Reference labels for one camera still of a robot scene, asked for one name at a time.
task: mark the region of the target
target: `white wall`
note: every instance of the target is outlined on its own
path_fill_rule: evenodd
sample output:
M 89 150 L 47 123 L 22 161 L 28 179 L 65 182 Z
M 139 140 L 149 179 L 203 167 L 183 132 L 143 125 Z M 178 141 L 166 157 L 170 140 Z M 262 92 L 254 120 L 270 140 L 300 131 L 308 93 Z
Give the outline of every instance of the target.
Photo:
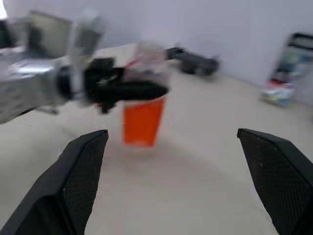
M 313 33 L 312 0 L 4 0 L 8 15 L 30 8 L 75 19 L 88 4 L 111 22 L 106 46 L 154 39 L 206 56 L 219 55 L 222 71 L 263 86 L 281 46 L 296 31 Z M 313 73 L 297 98 L 313 103 Z

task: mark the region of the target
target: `orange cup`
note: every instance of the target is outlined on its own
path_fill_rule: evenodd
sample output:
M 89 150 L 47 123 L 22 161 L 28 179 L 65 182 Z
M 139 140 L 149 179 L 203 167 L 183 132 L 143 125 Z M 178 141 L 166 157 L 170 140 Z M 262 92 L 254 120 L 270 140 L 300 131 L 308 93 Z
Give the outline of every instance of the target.
M 124 142 L 137 147 L 154 146 L 166 97 L 137 104 L 126 104 L 124 109 Z

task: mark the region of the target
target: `white table surface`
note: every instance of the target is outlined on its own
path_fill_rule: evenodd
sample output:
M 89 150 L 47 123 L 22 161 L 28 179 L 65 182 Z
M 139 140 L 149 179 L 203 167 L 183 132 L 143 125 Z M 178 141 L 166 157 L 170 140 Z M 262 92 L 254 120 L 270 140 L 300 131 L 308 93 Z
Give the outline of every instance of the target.
M 98 51 L 124 65 L 133 45 Z M 109 115 L 76 103 L 54 117 L 31 112 L 0 126 L 0 226 L 67 143 L 109 130 L 99 189 L 86 235 L 273 235 L 253 189 L 238 128 L 270 132 L 312 150 L 311 111 L 280 109 L 259 90 L 218 76 L 207 82 L 172 69 L 157 145 L 129 149 L 122 139 L 122 105 Z

